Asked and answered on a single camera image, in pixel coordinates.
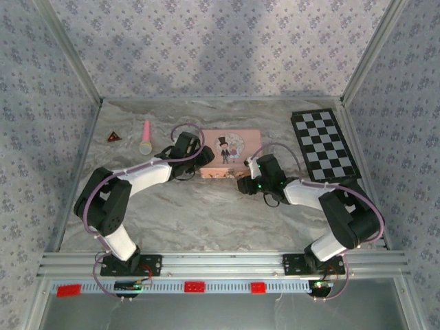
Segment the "black and white checkered board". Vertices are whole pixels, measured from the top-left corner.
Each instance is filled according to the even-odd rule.
[[[342,182],[360,178],[331,109],[293,112],[291,123],[312,181]]]

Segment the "glass panel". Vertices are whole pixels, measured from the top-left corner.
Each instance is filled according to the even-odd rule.
[[[335,300],[306,294],[157,294],[124,302],[103,294],[49,298],[40,330],[407,329],[394,282],[352,280]]]

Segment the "marble surface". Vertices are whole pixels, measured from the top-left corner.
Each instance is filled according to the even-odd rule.
[[[292,111],[329,107],[306,101],[142,101],[104,102],[93,135],[77,196],[97,167],[110,170],[144,162],[139,152],[145,119],[151,121],[154,153],[171,144],[171,129],[192,122],[206,129],[260,129],[262,142],[291,146],[305,168],[292,124]],[[107,142],[112,131],[122,140]],[[291,155],[273,152],[287,175],[298,175]],[[322,211],[305,206],[270,208],[261,194],[242,195],[233,179],[202,179],[156,185],[134,195],[124,225],[144,251],[302,250],[328,229]],[[98,251],[73,212],[62,251]]]

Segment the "patterned wall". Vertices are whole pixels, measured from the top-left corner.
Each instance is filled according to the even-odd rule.
[[[0,8],[0,329],[18,329],[92,103],[32,1]]]
[[[390,0],[53,0],[103,97],[339,96]]]
[[[349,108],[396,249],[440,329],[440,3],[411,0]]]

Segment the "microphone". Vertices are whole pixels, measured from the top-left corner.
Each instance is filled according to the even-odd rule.
[[[144,132],[142,134],[142,142],[139,144],[139,151],[143,155],[148,155],[153,150],[150,143],[150,121],[145,120]]]

